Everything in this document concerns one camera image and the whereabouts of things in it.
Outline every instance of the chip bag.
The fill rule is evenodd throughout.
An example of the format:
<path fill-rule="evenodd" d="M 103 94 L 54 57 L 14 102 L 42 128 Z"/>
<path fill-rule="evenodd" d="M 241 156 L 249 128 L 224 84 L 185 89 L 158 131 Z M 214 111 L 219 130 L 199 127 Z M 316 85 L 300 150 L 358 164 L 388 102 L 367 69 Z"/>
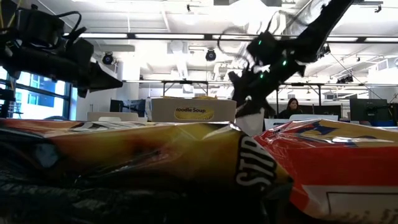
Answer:
<path fill-rule="evenodd" d="M 289 200 L 290 176 L 233 124 L 0 122 L 10 222 L 276 223 Z"/>
<path fill-rule="evenodd" d="M 307 215 L 398 223 L 398 132 L 313 120 L 283 124 L 255 139 L 291 174 L 290 200 Z"/>

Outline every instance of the white label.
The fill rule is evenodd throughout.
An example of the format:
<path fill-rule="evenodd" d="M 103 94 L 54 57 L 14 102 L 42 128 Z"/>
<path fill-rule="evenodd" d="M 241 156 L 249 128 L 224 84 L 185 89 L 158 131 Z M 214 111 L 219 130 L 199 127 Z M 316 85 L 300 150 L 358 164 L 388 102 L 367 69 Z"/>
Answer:
<path fill-rule="evenodd" d="M 398 187 L 304 186 L 305 212 L 346 223 L 398 223 Z"/>

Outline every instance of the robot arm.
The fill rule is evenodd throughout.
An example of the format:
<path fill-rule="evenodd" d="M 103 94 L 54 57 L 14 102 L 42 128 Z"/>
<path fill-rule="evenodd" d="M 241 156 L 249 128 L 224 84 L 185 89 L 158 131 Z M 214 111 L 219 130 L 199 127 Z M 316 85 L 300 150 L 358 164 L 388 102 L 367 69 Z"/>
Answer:
<path fill-rule="evenodd" d="M 14 26 L 0 30 L 0 66 L 18 79 L 21 71 L 37 73 L 53 80 L 73 84 L 78 95 L 87 91 L 122 87 L 123 83 L 102 71 L 98 63 L 91 62 L 94 47 L 79 35 L 86 31 L 78 23 L 65 35 L 63 16 L 78 14 L 68 12 L 53 16 L 32 9 L 17 9 Z"/>
<path fill-rule="evenodd" d="M 247 51 L 257 62 L 255 65 L 270 67 L 257 73 L 247 67 L 241 77 L 234 72 L 228 74 L 234 85 L 233 100 L 238 102 L 238 106 L 243 105 L 248 96 L 251 97 L 236 117 L 259 113 L 262 107 L 272 110 L 267 103 L 264 105 L 266 97 L 295 73 L 304 76 L 305 66 L 302 64 L 316 62 L 322 56 L 321 51 L 330 32 L 354 2 L 330 0 L 296 39 L 276 40 L 268 31 L 259 34 L 248 45 Z"/>

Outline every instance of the cardboard box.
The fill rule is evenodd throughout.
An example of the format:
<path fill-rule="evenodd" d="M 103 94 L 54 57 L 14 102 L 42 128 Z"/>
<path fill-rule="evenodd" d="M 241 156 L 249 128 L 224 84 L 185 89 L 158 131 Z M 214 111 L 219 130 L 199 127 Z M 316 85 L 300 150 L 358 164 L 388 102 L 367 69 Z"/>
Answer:
<path fill-rule="evenodd" d="M 233 100 L 157 98 L 151 105 L 153 122 L 234 122 L 236 113 Z"/>

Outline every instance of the wire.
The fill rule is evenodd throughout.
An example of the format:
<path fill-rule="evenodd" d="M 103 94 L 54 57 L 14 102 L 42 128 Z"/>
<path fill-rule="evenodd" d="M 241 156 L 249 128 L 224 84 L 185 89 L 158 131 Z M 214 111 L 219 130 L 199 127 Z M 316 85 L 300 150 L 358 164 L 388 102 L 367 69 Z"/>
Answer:
<path fill-rule="evenodd" d="M 303 25 L 303 26 L 308 26 L 308 24 L 304 23 L 303 21 L 301 21 L 300 19 L 298 19 L 296 16 L 294 16 L 294 15 L 288 13 L 288 12 L 285 12 L 285 11 L 283 11 L 283 10 L 278 10 L 278 11 L 274 12 L 274 14 L 272 15 L 271 19 L 269 20 L 268 25 L 267 25 L 266 32 L 269 31 L 269 29 L 271 28 L 272 21 L 274 20 L 274 17 L 275 17 L 277 14 L 283 14 L 283 15 L 285 15 L 285 16 L 291 18 L 293 22 L 298 22 L 299 24 L 301 24 L 301 25 Z M 278 24 L 278 26 L 276 27 L 276 29 L 273 31 L 272 34 L 274 34 L 274 33 L 278 30 L 279 26 L 280 26 L 280 24 Z"/>
<path fill-rule="evenodd" d="M 2 19 L 2 7 L 1 7 L 2 0 L 0 0 L 0 28 L 4 27 L 4 21 Z"/>
<path fill-rule="evenodd" d="M 66 12 L 66 13 L 63 13 L 63 14 L 55 15 L 55 16 L 61 18 L 61 17 L 65 17 L 65 16 L 70 16 L 70 15 L 79 15 L 79 18 L 78 18 L 75 26 L 72 28 L 72 31 L 70 31 L 70 34 L 71 34 L 71 33 L 74 33 L 77 30 L 77 28 L 79 27 L 79 25 L 80 25 L 80 22 L 81 22 L 81 14 L 80 14 L 80 12 L 71 11 L 71 12 Z"/>
<path fill-rule="evenodd" d="M 394 99 L 398 97 L 398 93 L 395 93 L 388 104 L 391 104 Z"/>
<path fill-rule="evenodd" d="M 260 21 L 260 26 L 259 26 L 259 28 L 258 28 L 256 34 L 259 34 L 259 32 L 260 32 L 260 30 L 261 30 L 261 27 L 262 27 L 262 21 Z"/>
<path fill-rule="evenodd" d="M 367 88 L 371 93 L 373 93 L 379 99 L 383 100 L 379 95 L 377 95 L 374 91 L 372 91 L 372 89 L 367 87 L 363 82 L 361 82 L 358 78 L 356 78 L 355 75 L 353 74 L 353 72 L 350 72 L 333 54 L 330 54 L 330 55 L 337 61 L 337 63 L 339 63 L 343 67 L 343 69 L 345 69 L 353 78 L 355 78 L 356 81 L 359 82 L 359 84 L 361 84 L 362 86 L 365 86 L 365 88 Z"/>
<path fill-rule="evenodd" d="M 248 63 L 248 66 L 250 66 L 250 61 L 249 61 L 249 59 L 246 58 L 245 56 L 243 56 L 243 55 L 241 55 L 241 54 L 234 53 L 234 52 L 226 52 L 225 50 L 223 50 L 223 49 L 221 48 L 220 42 L 221 42 L 222 36 L 225 35 L 227 32 L 230 32 L 230 31 L 238 31 L 238 32 L 241 32 L 241 33 L 244 34 L 244 30 L 242 30 L 240 27 L 237 27 L 237 26 L 233 26 L 233 27 L 229 27 L 229 28 L 225 29 L 225 30 L 221 33 L 221 35 L 218 37 L 218 40 L 217 40 L 217 47 L 218 47 L 218 49 L 219 49 L 223 54 L 230 55 L 230 56 L 234 56 L 234 57 L 241 58 L 241 59 L 245 60 L 245 61 Z"/>
<path fill-rule="evenodd" d="M 15 18 L 15 12 L 19 9 L 19 6 L 21 5 L 21 3 L 22 3 L 22 0 L 19 0 L 18 1 L 18 4 L 17 4 L 17 8 L 16 8 L 16 10 L 14 11 L 14 13 L 13 13 L 13 15 L 12 15 L 12 17 L 11 17 L 11 19 L 10 19 L 10 21 L 8 21 L 8 25 L 7 25 L 7 27 L 10 27 L 11 26 L 11 24 L 12 24 L 12 22 L 14 22 L 14 18 Z"/>

